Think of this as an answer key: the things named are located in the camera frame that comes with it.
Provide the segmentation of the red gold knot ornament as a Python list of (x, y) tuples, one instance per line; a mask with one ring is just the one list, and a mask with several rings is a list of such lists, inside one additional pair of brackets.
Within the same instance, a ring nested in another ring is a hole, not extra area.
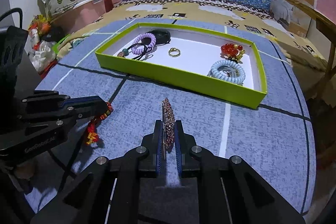
[(106, 120), (106, 118), (108, 118), (108, 116), (110, 116), (110, 114), (114, 111), (110, 102), (106, 102), (106, 105), (107, 105), (106, 112), (104, 112), (104, 114), (101, 114), (100, 116), (95, 116), (88, 123), (84, 138), (85, 145), (91, 145), (93, 143), (97, 143), (100, 140), (99, 135), (97, 133), (97, 127), (100, 125), (102, 121)]

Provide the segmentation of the black cord round charm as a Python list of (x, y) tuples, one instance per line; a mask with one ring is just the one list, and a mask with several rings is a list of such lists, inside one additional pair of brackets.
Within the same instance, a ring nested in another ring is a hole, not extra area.
[(143, 56), (148, 54), (152, 49), (153, 47), (151, 47), (150, 45), (146, 45), (144, 43), (134, 43), (128, 48), (122, 49), (117, 54), (117, 56), (125, 58), (128, 55), (130, 55), (130, 53), (133, 53), (135, 55), (135, 57), (133, 57), (133, 60), (140, 60)]

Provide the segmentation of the pink rhinestone hair clip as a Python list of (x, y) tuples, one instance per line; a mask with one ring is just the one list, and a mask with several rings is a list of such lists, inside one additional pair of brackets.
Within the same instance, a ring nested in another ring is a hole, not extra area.
[(164, 149), (171, 153), (175, 142), (175, 116), (173, 108), (168, 100), (165, 98), (162, 101), (162, 122), (163, 122), (163, 146)]

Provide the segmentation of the black wristband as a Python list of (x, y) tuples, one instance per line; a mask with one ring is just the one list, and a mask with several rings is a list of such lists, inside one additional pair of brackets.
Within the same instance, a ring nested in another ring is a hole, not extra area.
[(150, 33), (155, 36), (156, 46), (165, 45), (171, 41), (171, 34), (167, 30), (152, 30)]

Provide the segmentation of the red bead hair clip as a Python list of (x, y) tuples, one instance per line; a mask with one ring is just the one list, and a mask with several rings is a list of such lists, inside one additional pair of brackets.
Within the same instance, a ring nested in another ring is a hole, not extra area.
[(238, 63), (244, 53), (245, 50), (242, 45), (238, 44), (232, 44), (232, 43), (226, 43), (221, 46), (221, 56), (227, 58), (230, 61), (234, 61)]

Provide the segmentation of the white plastic bag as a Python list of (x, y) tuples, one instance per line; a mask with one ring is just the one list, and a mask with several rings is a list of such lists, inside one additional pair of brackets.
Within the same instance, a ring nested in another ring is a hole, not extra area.
[(52, 49), (54, 44), (54, 42), (42, 40), (37, 50), (32, 49), (29, 51), (29, 60), (39, 74), (41, 74), (52, 61), (56, 60), (56, 53)]

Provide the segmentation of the blue grid bedspread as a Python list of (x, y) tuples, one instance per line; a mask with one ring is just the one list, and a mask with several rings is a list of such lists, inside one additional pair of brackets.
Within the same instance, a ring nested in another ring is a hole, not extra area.
[(60, 60), (39, 84), (71, 97), (98, 95), (110, 101), (112, 114), (97, 131), (96, 147), (82, 147), (73, 171), (81, 172), (99, 156), (115, 158), (138, 146), (161, 118), (161, 102), (169, 99), (175, 117), (198, 145), (221, 157), (241, 156), (299, 213), (307, 214), (314, 192), (316, 160), (313, 130), (298, 81), (276, 43), (218, 24), (177, 20), (254, 42), (265, 68), (268, 92), (256, 110), (149, 80), (102, 69), (95, 51), (131, 26), (116, 21), (85, 38)]

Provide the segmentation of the pink storage box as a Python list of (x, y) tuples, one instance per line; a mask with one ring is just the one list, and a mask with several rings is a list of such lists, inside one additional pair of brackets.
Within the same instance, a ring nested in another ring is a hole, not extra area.
[(57, 16), (51, 24), (61, 27), (65, 34), (71, 34), (95, 22), (113, 7), (112, 0), (86, 0)]

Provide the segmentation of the green shallow cardboard box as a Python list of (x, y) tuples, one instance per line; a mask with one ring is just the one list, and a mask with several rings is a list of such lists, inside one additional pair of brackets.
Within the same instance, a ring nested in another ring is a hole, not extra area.
[[(140, 60), (117, 54), (128, 48), (141, 34), (167, 30), (171, 41), (156, 46)], [(212, 65), (223, 60), (221, 46), (242, 45), (245, 53), (239, 65), (245, 80), (237, 85), (211, 75)], [(109, 39), (96, 52), (100, 67), (129, 73), (160, 83), (191, 90), (249, 108), (257, 108), (267, 94), (264, 66), (255, 43), (223, 32), (204, 28), (161, 23), (135, 23)]]

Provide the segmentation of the tan cartoon bed sheet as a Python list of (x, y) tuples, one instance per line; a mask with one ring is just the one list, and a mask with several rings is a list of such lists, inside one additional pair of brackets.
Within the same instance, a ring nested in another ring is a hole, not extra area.
[(306, 38), (287, 31), (265, 11), (218, 0), (129, 0), (120, 2), (96, 22), (88, 24), (61, 40), (56, 46), (57, 59), (70, 50), (70, 42), (82, 39), (112, 22), (133, 19), (192, 20), (219, 24), (241, 31), (248, 31), (278, 43), (286, 58), (325, 72), (327, 60)]

